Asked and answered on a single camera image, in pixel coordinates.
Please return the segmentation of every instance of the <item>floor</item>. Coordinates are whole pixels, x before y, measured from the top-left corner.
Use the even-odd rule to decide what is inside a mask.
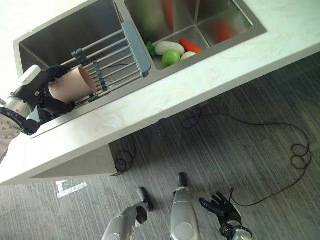
[[[319,105],[320,53],[199,105],[203,114],[291,123],[310,139],[313,161],[297,185],[258,205],[237,207],[257,240],[320,239]],[[122,175],[1,186],[0,239],[100,239],[113,216],[138,202],[136,188],[144,186],[155,210],[134,239],[168,240],[179,172],[188,174],[202,239],[224,239],[199,197],[209,199],[215,191],[228,195],[234,187],[234,198],[251,204],[302,174],[290,165],[290,147],[307,143],[298,130],[250,126],[224,116],[203,117],[194,128],[183,128],[182,121],[197,113],[191,108],[114,142],[114,154],[133,151],[132,137],[137,147],[132,169]]]

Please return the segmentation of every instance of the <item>white marble countertop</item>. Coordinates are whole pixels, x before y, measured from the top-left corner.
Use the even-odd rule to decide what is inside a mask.
[[[85,2],[1,3],[0,94],[13,89],[12,40]],[[244,0],[267,33],[214,55],[36,138],[21,134],[0,165],[0,183],[42,173],[230,89],[320,51],[319,0]]]

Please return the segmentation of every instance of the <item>gray rack handle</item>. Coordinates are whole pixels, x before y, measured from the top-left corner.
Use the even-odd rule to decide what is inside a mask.
[[[151,64],[145,52],[143,43],[139,39],[135,26],[131,21],[123,22],[122,29],[130,45],[136,64],[145,78],[149,74]]]

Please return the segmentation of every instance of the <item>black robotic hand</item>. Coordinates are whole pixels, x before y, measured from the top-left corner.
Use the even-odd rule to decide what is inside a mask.
[[[238,210],[220,192],[215,192],[211,202],[203,198],[200,198],[199,202],[205,209],[218,217],[222,236],[227,239],[233,239],[237,231],[238,233],[242,231],[242,233],[245,233],[244,236],[249,236],[249,238],[243,237],[239,239],[252,239],[251,231],[242,226],[242,220]]]
[[[229,221],[237,221],[242,225],[241,216],[237,209],[220,192],[212,196],[211,202],[200,198],[200,204],[209,212],[216,214],[219,223],[222,225]]]

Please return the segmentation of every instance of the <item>beige cup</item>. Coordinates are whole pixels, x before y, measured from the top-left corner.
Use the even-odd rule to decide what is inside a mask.
[[[93,79],[81,66],[49,84],[52,97],[65,104],[76,102],[96,91]]]

